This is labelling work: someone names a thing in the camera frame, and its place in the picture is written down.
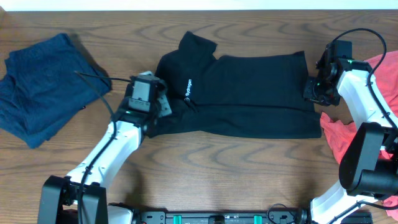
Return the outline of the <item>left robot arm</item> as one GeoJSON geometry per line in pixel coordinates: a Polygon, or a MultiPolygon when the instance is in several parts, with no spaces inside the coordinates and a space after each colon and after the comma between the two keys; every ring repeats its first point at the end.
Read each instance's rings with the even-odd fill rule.
{"type": "Polygon", "coordinates": [[[42,187],[38,223],[139,223],[131,208],[107,203],[106,191],[127,158],[142,144],[161,111],[167,85],[156,77],[132,80],[106,133],[65,177],[51,175],[42,187]]]}

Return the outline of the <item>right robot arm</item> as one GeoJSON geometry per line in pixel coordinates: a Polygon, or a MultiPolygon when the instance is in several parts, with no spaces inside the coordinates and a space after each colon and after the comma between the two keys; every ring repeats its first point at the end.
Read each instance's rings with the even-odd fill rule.
{"type": "Polygon", "coordinates": [[[313,223],[341,223],[364,205],[397,195],[397,162],[381,159],[381,151],[397,154],[397,116],[376,84],[378,66],[346,57],[321,59],[306,98],[328,104],[343,98],[356,126],[356,134],[339,166],[339,179],[310,202],[313,223]]]}

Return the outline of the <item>black t-shirt with logo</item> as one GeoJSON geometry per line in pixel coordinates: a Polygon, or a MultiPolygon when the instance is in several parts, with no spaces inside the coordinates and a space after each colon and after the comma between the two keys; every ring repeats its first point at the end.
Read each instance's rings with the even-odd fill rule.
{"type": "Polygon", "coordinates": [[[320,115],[303,98],[304,52],[216,58],[215,50],[214,42],[186,32],[178,49],[161,58],[155,74],[168,86],[171,113],[150,137],[192,131],[262,139],[322,135],[320,115]]]}

